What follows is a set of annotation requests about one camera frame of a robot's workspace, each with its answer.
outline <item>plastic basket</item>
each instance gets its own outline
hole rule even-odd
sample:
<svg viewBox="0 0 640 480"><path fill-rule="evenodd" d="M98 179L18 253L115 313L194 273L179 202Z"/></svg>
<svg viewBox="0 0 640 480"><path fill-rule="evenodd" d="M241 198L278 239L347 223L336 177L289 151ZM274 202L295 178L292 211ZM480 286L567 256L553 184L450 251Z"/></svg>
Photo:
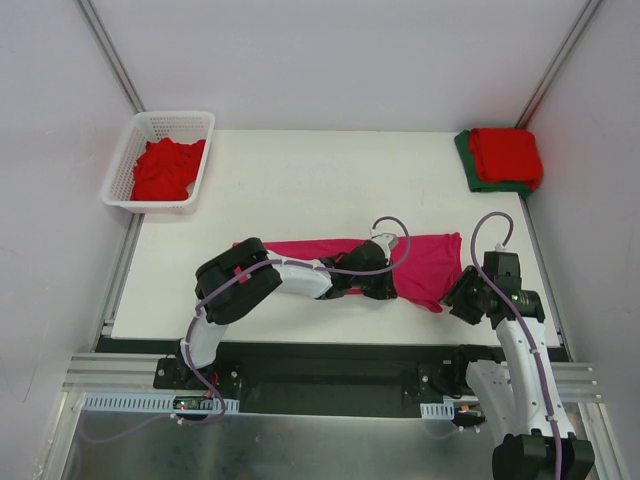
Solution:
<svg viewBox="0 0 640 480"><path fill-rule="evenodd" d="M111 160L102 187L102 201L133 213L193 213L211 147L214 122L215 117L208 112L143 112L134 115ZM145 152L147 142L159 142L165 137L188 144L206 139L198 176L187 188L189 198L173 202L131 201L136 161Z"/></svg>

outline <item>purple tube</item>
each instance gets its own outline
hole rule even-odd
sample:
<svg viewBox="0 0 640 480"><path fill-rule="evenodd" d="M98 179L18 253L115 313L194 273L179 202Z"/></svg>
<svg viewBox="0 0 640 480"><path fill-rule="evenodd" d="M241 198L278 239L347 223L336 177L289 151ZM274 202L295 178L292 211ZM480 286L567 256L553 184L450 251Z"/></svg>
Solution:
<svg viewBox="0 0 640 480"><path fill-rule="evenodd" d="M531 334L531 330L527 327L524 318L518 312L517 307L513 304L511 299L505 295L500 288L491 281L491 279L487 276L486 273L480 267L480 263L478 262L478 258L476 257L476 240L478 238L478 232L480 228L491 217L504 217L509 221L509 232L507 233L507 237L502 242L502 246L506 246L509 240L511 239L511 234L513 233L513 218L504 212L491 212L485 215L480 219L476 228L473 230L473 235L471 235L471 260L473 261L474 267L478 271L478 274L482 279L487 282L487 285L491 287L491 289L496 292L496 294L507 304L507 306L511 309L513 314L516 316L518 324L524 331L525 337L527 337L527 342L535 353L533 354L534 360L536 362L536 368L538 370L538 375L540 376L540 388L542 389L542 397L544 398L544 404L547 409L547 414L549 417L553 417L555 410L553 408L553 402L551 401L551 392L549 391L549 382L547 380L547 374L544 371L544 364L542 363L542 357L540 353L538 353L538 347L536 345L536 341ZM560 429L558 428L558 422L555 420L549 420L549 424L551 426L551 431L553 432L553 440L556 448L556 464L555 464L555 480L562 479L562 439L560 437Z"/></svg>

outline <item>metal sheet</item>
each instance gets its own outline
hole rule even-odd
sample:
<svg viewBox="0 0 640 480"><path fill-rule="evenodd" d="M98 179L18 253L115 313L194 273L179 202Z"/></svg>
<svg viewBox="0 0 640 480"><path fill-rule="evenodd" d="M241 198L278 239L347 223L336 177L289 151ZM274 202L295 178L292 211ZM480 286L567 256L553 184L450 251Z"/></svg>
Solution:
<svg viewBox="0 0 640 480"><path fill-rule="evenodd" d="M148 418L82 415L98 438ZM111 444L76 443L63 478L487 480L492 450L488 429L455 433L439 421L240 415L179 427L167 419Z"/></svg>

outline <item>purple cable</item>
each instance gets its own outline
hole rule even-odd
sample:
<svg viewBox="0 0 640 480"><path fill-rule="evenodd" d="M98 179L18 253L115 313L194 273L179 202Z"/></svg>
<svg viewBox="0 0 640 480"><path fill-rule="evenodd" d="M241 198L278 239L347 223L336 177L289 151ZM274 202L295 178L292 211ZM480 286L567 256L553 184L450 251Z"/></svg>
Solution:
<svg viewBox="0 0 640 480"><path fill-rule="evenodd" d="M121 438L124 438L124 437L126 437L126 436L128 436L128 435L130 435L132 433L135 433L138 430L140 430L142 427L146 427L150 423L153 423L156 420L160 420L161 418L169 418L169 416L166 413L163 413L162 415L155 415L155 416L153 416L151 418L146 419L144 422L139 423L135 427L132 427L129 430L125 430L124 432L120 432L117 435L114 435L112 437L91 438L91 437L89 437L87 435L87 433L85 432L85 429L84 429L84 423L86 421L86 417L81 416L80 417L80 422L79 422L79 425L78 425L78 436L80 438L82 438L85 442L95 443L96 445L103 445L105 443L111 443L111 442L115 442L116 440L120 440Z"/></svg>
<svg viewBox="0 0 640 480"><path fill-rule="evenodd" d="M505 295L495 283L491 281L491 279L487 276L487 274L484 273L484 271L480 267L480 264L478 263L478 258L476 257L476 240L478 237L478 232L480 231L480 228L482 227L484 222L486 222L491 217L504 217L509 221L509 233L507 233L507 237L504 239L504 242L502 242L502 246L506 247L507 243L511 239L511 234L513 233L513 218L511 218L510 215L504 212L488 213L487 215L485 215L480 219L480 221L476 225L476 228L473 230L473 235L471 235L471 260L473 261L473 265L474 267L476 267L476 270L478 271L478 274L480 275L480 277L482 277L482 279L485 282L487 282L487 285L489 285L491 289L498 294L498 296L507 304L507 306L514 313L518 321L518 324L524 331L525 337L527 337L527 342L529 342L529 346L531 347L531 350L534 352L533 358L536 362L538 375L540 376L540 388L542 389L542 397L544 398L544 404L547 409L547 414L549 417L551 417L551 420L549 420L549 424L551 426L551 431L553 432L553 440L556 448L556 464L555 464L554 478L555 480L562 480L562 440L560 438L560 429L558 428L558 422L556 420L553 420L552 418L553 415L555 414L555 410L553 408L553 402L551 401L551 392L549 391L549 382L547 381L547 374L544 370L544 364L542 363L542 357L538 352L536 341L533 338L531 330L529 330L529 327L524 321L524 318L522 318L522 315L520 315L518 308L513 304L511 299L507 295Z"/></svg>

